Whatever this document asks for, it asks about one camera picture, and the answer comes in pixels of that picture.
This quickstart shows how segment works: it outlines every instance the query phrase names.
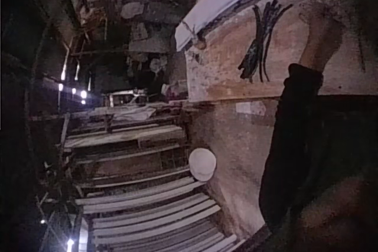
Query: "bright light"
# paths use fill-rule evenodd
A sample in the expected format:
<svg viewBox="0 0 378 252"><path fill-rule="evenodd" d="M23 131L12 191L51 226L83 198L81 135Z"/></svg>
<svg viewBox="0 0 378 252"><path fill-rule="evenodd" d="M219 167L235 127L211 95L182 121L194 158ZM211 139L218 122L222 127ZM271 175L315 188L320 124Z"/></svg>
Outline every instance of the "bright light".
<svg viewBox="0 0 378 252"><path fill-rule="evenodd" d="M91 78L92 78L92 77L89 77L89 82L88 82L88 91L90 91L90 83L92 82Z"/></svg>
<svg viewBox="0 0 378 252"><path fill-rule="evenodd" d="M80 64L77 63L76 65L76 73L75 73L75 81L79 79L79 70L80 70Z"/></svg>
<svg viewBox="0 0 378 252"><path fill-rule="evenodd" d="M64 81L66 79L66 66L63 67L63 71L60 75L60 80Z"/></svg>
<svg viewBox="0 0 378 252"><path fill-rule="evenodd" d="M80 93L80 95L81 95L81 97L82 97L83 99L86 99L86 98L87 98L87 92L86 92L86 91L82 91L82 92Z"/></svg>
<svg viewBox="0 0 378 252"><path fill-rule="evenodd" d="M72 245L74 244L74 241L70 238L68 241L67 241L67 252L71 252L72 251Z"/></svg>

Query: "hand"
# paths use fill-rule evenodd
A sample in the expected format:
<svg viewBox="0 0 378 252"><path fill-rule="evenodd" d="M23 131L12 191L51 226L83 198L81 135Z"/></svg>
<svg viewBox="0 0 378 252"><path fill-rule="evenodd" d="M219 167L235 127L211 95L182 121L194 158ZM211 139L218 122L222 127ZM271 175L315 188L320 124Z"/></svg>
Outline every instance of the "hand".
<svg viewBox="0 0 378 252"><path fill-rule="evenodd" d="M343 25L334 20L327 6L315 0L311 0L307 15L301 16L309 23L309 35L299 63L323 72L341 45Z"/></svg>

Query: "wooden post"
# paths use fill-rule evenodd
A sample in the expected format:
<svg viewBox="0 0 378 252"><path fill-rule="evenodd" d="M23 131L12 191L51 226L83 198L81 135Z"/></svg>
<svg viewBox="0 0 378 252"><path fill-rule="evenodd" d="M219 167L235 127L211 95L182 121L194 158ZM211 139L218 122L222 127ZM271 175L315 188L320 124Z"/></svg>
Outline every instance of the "wooden post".
<svg viewBox="0 0 378 252"><path fill-rule="evenodd" d="M79 239L80 239L80 229L82 227L83 220L83 207L79 207L79 211L76 215L73 229L72 229L72 240L74 244L72 245L72 252L79 252Z"/></svg>

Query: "dusty wall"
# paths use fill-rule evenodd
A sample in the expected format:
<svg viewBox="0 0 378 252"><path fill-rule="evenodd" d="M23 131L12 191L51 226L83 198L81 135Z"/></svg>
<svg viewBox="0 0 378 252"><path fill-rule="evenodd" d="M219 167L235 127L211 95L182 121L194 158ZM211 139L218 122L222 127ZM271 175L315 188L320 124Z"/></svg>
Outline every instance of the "dusty wall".
<svg viewBox="0 0 378 252"><path fill-rule="evenodd" d="M217 158L208 191L222 207L221 223L239 237L253 235L265 223L258 199L277 102L263 103L264 116L237 113L234 103L217 104L191 125L193 146L209 147Z"/></svg>
<svg viewBox="0 0 378 252"><path fill-rule="evenodd" d="M268 1L257 3L261 9ZM308 36L307 24L299 15L304 0L278 0L283 6L294 4L277 23L269 48L267 69L269 83L240 79L237 69L255 37L255 16L252 6L238 12L223 25L206 35L207 48L191 47L185 52L189 98L193 102L256 97L277 97L288 76L290 63L298 62ZM350 10L350 1L343 3ZM360 50L355 26L346 28L343 44L324 71L321 94L378 94L378 64L372 46L364 38L363 54L366 71L361 68Z"/></svg>

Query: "ceiling light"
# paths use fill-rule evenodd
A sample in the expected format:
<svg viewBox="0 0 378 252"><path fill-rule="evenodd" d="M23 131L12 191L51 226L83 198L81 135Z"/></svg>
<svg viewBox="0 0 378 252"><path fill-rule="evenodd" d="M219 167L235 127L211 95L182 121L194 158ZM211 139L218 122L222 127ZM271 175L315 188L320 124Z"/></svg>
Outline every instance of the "ceiling light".
<svg viewBox="0 0 378 252"><path fill-rule="evenodd" d="M82 97L83 99L86 99L86 98L87 98L87 92L86 92L86 91L82 91L82 92L80 93L80 95L81 95L81 97Z"/></svg>
<svg viewBox="0 0 378 252"><path fill-rule="evenodd" d="M67 241L67 252L71 252L72 251L72 245L74 244L74 241L70 238L68 241Z"/></svg>

